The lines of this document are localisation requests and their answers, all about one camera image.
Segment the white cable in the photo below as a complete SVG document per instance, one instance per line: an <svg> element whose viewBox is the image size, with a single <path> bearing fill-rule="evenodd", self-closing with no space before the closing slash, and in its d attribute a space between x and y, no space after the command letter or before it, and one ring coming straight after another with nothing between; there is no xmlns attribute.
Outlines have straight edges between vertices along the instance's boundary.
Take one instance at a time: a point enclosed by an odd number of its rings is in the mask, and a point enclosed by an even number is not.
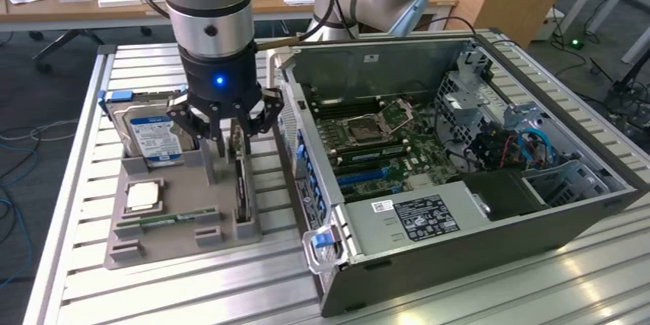
<svg viewBox="0 0 650 325"><path fill-rule="evenodd" d="M39 138L36 136L40 133L43 133L44 131L47 131L53 127L69 125L71 123L79 123L79 119L69 119L67 121L57 121L57 122L54 122L54 123L51 123L49 125L36 127L27 135L22 135L22 136L16 136L16 137L7 137L4 135L0 135L0 139L2 140L6 140L6 141L19 141L19 140L24 140L24 139L32 139L32 140L38 141ZM50 139L40 139L40 140L43 142L51 142L51 141L62 141L62 140L70 139L73 137L75 137L75 134L74 133L70 134L70 135L65 135L65 136L59 136L59 137L53 137Z"/></svg>

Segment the chair wheel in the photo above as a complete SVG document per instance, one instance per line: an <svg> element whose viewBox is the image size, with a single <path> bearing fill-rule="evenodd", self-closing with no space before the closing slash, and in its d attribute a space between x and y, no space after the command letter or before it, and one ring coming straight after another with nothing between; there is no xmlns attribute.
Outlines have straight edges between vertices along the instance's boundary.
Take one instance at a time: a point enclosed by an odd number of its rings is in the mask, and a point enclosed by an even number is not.
<svg viewBox="0 0 650 325"><path fill-rule="evenodd" d="M30 32L30 38L35 41L42 41L44 39L43 37L43 33L42 32L36 32L36 31L31 31Z"/></svg>
<svg viewBox="0 0 650 325"><path fill-rule="evenodd" d="M49 74L53 71L53 66L51 66L51 64L46 64L44 62L38 62L36 63L36 70L44 74Z"/></svg>

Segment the blue latch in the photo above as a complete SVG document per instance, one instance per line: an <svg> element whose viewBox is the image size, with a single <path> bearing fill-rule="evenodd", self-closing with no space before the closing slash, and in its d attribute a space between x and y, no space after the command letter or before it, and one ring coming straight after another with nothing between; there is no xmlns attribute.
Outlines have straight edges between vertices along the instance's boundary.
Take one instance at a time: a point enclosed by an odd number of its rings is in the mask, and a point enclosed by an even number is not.
<svg viewBox="0 0 650 325"><path fill-rule="evenodd" d="M303 157L303 154L305 154L305 145L298 145L298 149L295 151L295 156L298 158L302 158Z"/></svg>
<svg viewBox="0 0 650 325"><path fill-rule="evenodd" d="M102 110L109 116L109 120L113 122L111 114L109 114L109 108L106 107L106 91L98 92L98 99L99 99L98 104L101 105Z"/></svg>
<svg viewBox="0 0 650 325"><path fill-rule="evenodd" d="M111 94L113 102L131 102L133 100L134 100L133 91L114 91L114 93Z"/></svg>
<svg viewBox="0 0 650 325"><path fill-rule="evenodd" d="M334 245L334 236L330 232L318 234L313 237L314 247L321 249L322 247L331 247Z"/></svg>

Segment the expansion slot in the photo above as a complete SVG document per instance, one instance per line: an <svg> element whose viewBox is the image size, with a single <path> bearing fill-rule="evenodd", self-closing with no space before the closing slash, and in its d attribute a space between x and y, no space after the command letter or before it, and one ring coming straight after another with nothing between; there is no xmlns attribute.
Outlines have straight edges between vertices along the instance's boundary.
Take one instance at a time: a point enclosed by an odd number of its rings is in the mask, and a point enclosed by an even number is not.
<svg viewBox="0 0 650 325"><path fill-rule="evenodd" d="M373 199L384 196L390 196L392 194L397 194L402 191L402 186L394 186L386 190L378 190L373 193L359 194L358 196L351 196L350 198L346 197L346 203L363 201L366 199Z"/></svg>
<svg viewBox="0 0 650 325"><path fill-rule="evenodd" d="M341 177L337 179L339 186L346 186L347 184L362 183L370 180L384 179L389 173L389 168L385 167L381 170L370 171L367 173L361 173L350 175L347 177Z"/></svg>
<svg viewBox="0 0 650 325"><path fill-rule="evenodd" d="M382 164L380 162L367 163L367 164L355 164L355 165L349 165L346 167L335 167L334 175L342 176L345 174L363 173L365 171L380 170L384 167L388 167L388 164Z"/></svg>
<svg viewBox="0 0 650 325"><path fill-rule="evenodd" d="M404 141L398 141L398 140L388 141L388 142L378 142L378 143L376 143L373 145L366 145L366 146L350 146L350 147L345 147L345 148L337 148L335 154L343 154L343 153L347 153L347 152L366 151L370 148L389 148L392 146L404 146L404 145L405 145L405 142Z"/></svg>

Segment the gray carpet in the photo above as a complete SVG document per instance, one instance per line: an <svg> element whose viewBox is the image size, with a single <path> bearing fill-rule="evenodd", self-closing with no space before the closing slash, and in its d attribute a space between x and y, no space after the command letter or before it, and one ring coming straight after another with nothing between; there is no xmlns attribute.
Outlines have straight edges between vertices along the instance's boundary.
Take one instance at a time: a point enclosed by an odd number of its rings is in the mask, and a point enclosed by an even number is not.
<svg viewBox="0 0 650 325"><path fill-rule="evenodd" d="M558 7L568 12L576 0L560 0ZM582 22L601 0L592 0L580 15L569 37L581 33ZM291 30L305 30L305 22L289 22ZM650 26L650 16L645 11L622 3L604 24L598 36L601 44L588 46L580 53L593 57L612 71L617 78L625 74L629 65L620 59L628 48ZM106 43L167 43L173 42L170 27L153 27L154 36L143 37L138 28L99 30L98 34ZM281 37L283 31L278 22L263 22L257 25L258 37ZM62 32L44 32L46 40L54 40ZM0 35L0 42L7 34ZM79 38L65 49L55 53L49 62L54 66L51 75L40 74L32 67L31 57L46 42L35 42L27 33L18 33L14 40L0 47L0 130L19 126L42 126L62 119L79 116L83 106L87 82L91 76L97 54L97 45L86 38ZM536 43L529 49L534 58L553 72L576 64L580 60L560 52L548 43ZM650 65L642 73L645 82L650 81ZM604 97L609 82L602 75L592 75L589 67L573 69L564 73L566 84L584 94ZM73 126L58 129L57 133L71 131ZM15 146L30 147L34 141L23 141ZM66 163L71 149L71 140L44 142L39 148L39 165L28 177L10 186L11 198L23 210L31 234L35 263L40 258L44 239L50 226L54 205L61 189ZM0 174L22 159L24 152L0 149ZM8 229L7 219L0 221L0 237ZM0 246L0 278L8 277L23 265L26 249L19 229L15 229L10 240ZM0 324L18 324L23 320L24 308L32 287L30 276L35 274L36 265L23 274L26 282L16 282L0 289Z"/></svg>

